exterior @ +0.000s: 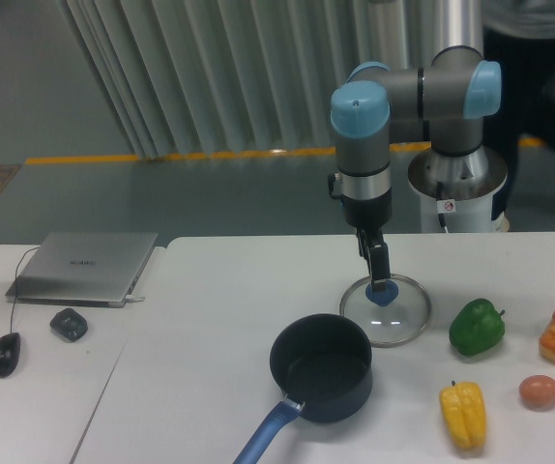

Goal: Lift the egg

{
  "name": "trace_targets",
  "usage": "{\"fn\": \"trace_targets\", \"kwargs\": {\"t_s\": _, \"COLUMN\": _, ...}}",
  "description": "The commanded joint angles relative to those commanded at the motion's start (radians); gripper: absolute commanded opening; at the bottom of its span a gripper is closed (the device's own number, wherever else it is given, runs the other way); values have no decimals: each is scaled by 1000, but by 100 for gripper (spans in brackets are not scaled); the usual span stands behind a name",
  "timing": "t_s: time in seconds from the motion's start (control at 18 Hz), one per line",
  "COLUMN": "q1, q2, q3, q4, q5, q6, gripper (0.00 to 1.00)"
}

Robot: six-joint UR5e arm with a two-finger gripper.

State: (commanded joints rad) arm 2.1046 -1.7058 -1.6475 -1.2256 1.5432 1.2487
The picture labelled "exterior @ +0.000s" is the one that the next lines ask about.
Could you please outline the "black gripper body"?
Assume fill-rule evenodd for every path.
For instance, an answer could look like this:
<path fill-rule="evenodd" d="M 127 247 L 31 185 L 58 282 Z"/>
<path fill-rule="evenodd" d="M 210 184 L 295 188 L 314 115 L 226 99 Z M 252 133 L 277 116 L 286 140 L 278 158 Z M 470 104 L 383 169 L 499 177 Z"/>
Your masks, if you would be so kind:
<path fill-rule="evenodd" d="M 346 195 L 341 196 L 345 221 L 352 227 L 363 230 L 381 229 L 392 217 L 392 191 L 388 190 L 378 197 L 358 200 Z"/>

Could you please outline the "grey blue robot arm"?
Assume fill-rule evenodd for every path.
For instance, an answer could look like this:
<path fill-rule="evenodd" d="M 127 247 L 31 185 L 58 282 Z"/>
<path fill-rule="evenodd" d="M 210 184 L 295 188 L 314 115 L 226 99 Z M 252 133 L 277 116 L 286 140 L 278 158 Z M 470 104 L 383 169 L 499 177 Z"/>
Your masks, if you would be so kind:
<path fill-rule="evenodd" d="M 431 144 L 408 169 L 424 233 L 494 231 L 493 197 L 507 179 L 503 160 L 482 142 L 502 78 L 499 64 L 483 57 L 480 2 L 434 2 L 432 27 L 429 66 L 393 71 L 366 62 L 331 97 L 337 172 L 329 192 L 356 231 L 374 292 L 391 278 L 383 238 L 392 215 L 391 144 Z"/>

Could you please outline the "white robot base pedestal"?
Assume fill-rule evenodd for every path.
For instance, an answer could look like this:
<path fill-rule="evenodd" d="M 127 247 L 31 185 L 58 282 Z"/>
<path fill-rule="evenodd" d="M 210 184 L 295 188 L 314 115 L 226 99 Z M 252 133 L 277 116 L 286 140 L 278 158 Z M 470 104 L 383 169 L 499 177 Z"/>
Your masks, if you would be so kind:
<path fill-rule="evenodd" d="M 483 146 L 463 157 L 428 149 L 408 167 L 408 182 L 419 197 L 424 233 L 493 232 L 494 195 L 507 179 L 504 160 Z"/>

